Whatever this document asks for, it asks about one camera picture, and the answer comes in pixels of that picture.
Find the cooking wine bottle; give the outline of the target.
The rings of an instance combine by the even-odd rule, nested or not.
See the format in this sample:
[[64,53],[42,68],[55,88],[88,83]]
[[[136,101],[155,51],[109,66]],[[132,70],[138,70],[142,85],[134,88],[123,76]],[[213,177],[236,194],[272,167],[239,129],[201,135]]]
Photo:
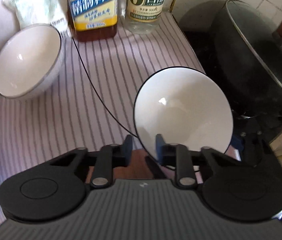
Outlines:
[[118,0],[67,0],[70,27],[79,42],[115,37]]

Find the black wok with lid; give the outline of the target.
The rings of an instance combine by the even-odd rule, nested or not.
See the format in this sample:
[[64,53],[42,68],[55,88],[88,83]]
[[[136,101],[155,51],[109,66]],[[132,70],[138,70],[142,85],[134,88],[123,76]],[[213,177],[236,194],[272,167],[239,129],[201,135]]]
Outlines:
[[178,24],[227,97],[235,134],[275,140],[282,133],[282,21],[229,0],[201,3]]

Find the striped tablecloth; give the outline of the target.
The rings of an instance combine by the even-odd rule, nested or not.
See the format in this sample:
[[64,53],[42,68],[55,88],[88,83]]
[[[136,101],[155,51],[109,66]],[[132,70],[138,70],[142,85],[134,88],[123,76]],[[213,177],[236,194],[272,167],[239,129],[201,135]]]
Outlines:
[[29,100],[0,97],[0,184],[77,147],[96,151],[134,133],[133,104],[154,72],[202,70],[170,14],[148,35],[119,25],[114,38],[67,39],[63,66],[49,89]]

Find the white ribbed bowl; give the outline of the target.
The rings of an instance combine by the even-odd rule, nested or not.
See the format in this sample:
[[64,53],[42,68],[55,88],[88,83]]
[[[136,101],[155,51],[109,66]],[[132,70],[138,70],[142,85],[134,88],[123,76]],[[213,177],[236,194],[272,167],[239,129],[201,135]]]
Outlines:
[[0,95],[26,100],[45,92],[63,66],[61,33],[48,24],[26,27],[0,51]]
[[158,134],[192,151],[208,146],[225,153],[234,127],[220,87],[188,67],[169,67],[150,76],[137,93],[133,120],[142,146],[156,160]]

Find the white salt bag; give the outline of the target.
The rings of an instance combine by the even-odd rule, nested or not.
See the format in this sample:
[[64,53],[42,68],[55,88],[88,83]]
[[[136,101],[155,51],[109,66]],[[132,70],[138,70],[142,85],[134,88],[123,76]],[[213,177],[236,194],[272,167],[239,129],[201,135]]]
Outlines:
[[21,29],[33,24],[49,24],[62,38],[71,36],[67,18],[67,0],[3,0],[15,12]]

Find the white vinegar bottle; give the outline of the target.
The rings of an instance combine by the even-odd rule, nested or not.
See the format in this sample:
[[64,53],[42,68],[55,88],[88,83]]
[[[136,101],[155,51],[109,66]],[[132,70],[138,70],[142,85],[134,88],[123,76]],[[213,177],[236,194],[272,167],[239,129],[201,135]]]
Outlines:
[[165,0],[126,0],[124,23],[136,34],[149,34],[159,24]]

